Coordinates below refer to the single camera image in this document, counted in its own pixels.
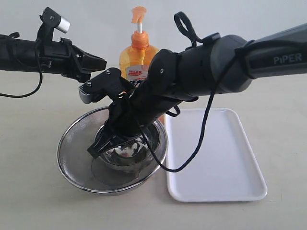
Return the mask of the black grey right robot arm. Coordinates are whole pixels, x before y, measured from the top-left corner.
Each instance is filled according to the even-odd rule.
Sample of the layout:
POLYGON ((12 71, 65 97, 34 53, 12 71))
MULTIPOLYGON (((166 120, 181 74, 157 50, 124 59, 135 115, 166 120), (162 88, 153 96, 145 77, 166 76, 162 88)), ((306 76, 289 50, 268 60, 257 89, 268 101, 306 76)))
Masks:
POLYGON ((123 78, 100 74, 101 92, 112 98, 109 116, 88 152, 98 157, 141 135, 159 116, 200 96, 242 92, 257 78, 307 71, 305 24, 252 41, 213 34, 201 46, 175 53, 160 50, 147 78, 137 87, 123 78))

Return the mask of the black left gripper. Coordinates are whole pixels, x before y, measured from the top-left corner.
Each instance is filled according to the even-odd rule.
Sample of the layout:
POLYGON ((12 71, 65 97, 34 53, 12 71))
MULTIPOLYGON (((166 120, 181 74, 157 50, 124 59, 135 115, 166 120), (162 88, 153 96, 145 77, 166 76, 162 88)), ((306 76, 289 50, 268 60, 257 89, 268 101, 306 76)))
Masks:
POLYGON ((90 80, 91 73, 87 71, 103 71, 107 61, 75 46, 70 39, 60 38, 58 42, 42 45, 42 58, 49 61, 49 73, 85 83, 90 80))

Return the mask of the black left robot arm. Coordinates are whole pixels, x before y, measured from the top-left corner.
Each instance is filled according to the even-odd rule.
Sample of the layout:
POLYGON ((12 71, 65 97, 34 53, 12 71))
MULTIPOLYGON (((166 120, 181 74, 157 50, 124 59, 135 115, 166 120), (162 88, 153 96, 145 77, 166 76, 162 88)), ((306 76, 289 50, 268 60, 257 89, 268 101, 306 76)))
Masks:
POLYGON ((19 39, 19 33, 0 36, 0 69, 5 71, 60 74, 85 83, 93 72, 103 71, 107 61, 89 54, 67 38, 45 45, 19 39))

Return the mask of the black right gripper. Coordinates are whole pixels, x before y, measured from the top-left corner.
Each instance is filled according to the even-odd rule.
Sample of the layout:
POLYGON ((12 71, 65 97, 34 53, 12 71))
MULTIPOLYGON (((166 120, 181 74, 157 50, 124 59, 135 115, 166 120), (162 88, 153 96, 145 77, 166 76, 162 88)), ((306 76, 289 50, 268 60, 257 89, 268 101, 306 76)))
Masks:
POLYGON ((87 148, 87 152, 96 159, 102 153, 113 148, 121 150, 132 148, 133 144, 143 143, 143 138, 140 135, 140 128, 129 103, 129 97, 124 95, 109 106, 108 119, 105 121, 101 133, 87 148))

